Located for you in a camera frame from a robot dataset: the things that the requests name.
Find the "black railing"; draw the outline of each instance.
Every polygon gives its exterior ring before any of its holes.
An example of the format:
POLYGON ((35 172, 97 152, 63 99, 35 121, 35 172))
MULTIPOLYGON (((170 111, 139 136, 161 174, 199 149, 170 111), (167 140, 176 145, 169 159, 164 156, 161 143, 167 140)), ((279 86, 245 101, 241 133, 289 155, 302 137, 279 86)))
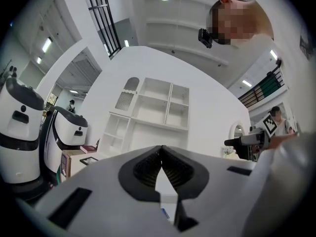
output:
POLYGON ((280 71, 281 60, 278 59, 276 65, 276 68, 268 72, 263 80, 238 98, 247 108, 271 95, 284 85, 280 71))
POLYGON ((111 15, 110 5, 108 0, 89 0, 91 7, 91 16, 95 19, 96 29, 99 33, 103 45, 106 46, 107 53, 112 58, 119 50, 121 45, 119 43, 118 34, 115 30, 113 18, 111 15))

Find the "white shelf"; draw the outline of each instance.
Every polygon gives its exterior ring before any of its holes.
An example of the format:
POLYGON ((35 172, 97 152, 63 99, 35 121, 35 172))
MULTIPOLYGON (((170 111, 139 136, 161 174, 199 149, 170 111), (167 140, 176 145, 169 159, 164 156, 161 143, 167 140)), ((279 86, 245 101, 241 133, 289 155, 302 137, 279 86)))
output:
POLYGON ((189 105, 189 89, 173 85, 170 101, 177 104, 189 105))
POLYGON ((144 78, 129 79, 117 104, 128 110, 114 109, 103 131, 98 151, 109 157, 155 145, 186 149, 189 126, 189 88, 170 82, 144 78))
POLYGON ((112 134, 109 134, 109 133, 106 133, 106 132, 105 132, 104 134, 105 134, 105 135, 109 135, 109 136, 111 136, 111 137, 113 137, 113 138, 116 138, 116 139, 119 139, 119 140, 124 139, 124 137, 112 135, 112 134))
POLYGON ((143 96, 143 97, 149 97, 149 98, 153 98, 153 99, 157 99, 157 100, 166 101, 165 99, 163 99, 163 98, 159 98, 159 97, 146 96, 146 95, 143 95, 143 94, 138 94, 138 95, 139 95, 139 96, 143 96))
POLYGON ((123 152, 129 152, 156 145, 175 146, 187 148, 188 133, 166 129, 165 126, 156 126, 152 123, 139 122, 131 126, 131 136, 126 142, 123 152))
POLYGON ((168 100, 171 83, 151 78, 145 78, 139 94, 157 99, 168 100))
POLYGON ((159 124, 159 123, 153 123, 147 120, 139 119, 139 118, 131 118, 134 120, 136 123, 141 123, 141 124, 147 124, 147 125, 152 125, 154 127, 159 127, 171 131, 176 131, 176 132, 185 132, 188 131, 186 127, 179 127, 179 126, 174 126, 174 125, 168 125, 168 124, 159 124))
POLYGON ((132 113, 132 118, 164 124, 167 105, 167 100, 139 95, 132 113))
POLYGON ((124 137, 129 118, 110 114, 105 133, 114 137, 124 137))
POLYGON ((104 134, 98 151, 107 156, 117 156, 121 153, 123 139, 109 134, 104 134))
POLYGON ((188 128, 189 107, 171 102, 166 119, 167 125, 188 128))

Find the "white robot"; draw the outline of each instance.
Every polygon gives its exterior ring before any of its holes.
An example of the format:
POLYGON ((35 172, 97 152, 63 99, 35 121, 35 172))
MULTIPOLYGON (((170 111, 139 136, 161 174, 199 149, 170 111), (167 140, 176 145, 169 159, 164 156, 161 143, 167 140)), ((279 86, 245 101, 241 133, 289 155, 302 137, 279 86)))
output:
POLYGON ((61 107, 51 106, 41 132, 40 151, 46 167, 57 173, 63 150, 79 150, 84 145, 87 121, 61 107))
POLYGON ((42 193, 34 190, 43 185, 39 163, 43 110, 43 99, 31 87, 20 85, 15 78, 6 81, 0 93, 0 169, 3 180, 25 199, 27 192, 33 193, 31 197, 42 193))

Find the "sleeve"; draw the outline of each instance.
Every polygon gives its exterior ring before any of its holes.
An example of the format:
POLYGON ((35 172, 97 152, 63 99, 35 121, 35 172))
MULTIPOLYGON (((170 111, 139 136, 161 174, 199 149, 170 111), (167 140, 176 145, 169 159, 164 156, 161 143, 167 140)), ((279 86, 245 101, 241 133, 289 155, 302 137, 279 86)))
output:
POLYGON ((289 133, 290 129, 293 129, 293 126, 291 125, 288 119, 285 122, 286 122, 286 132, 289 133))

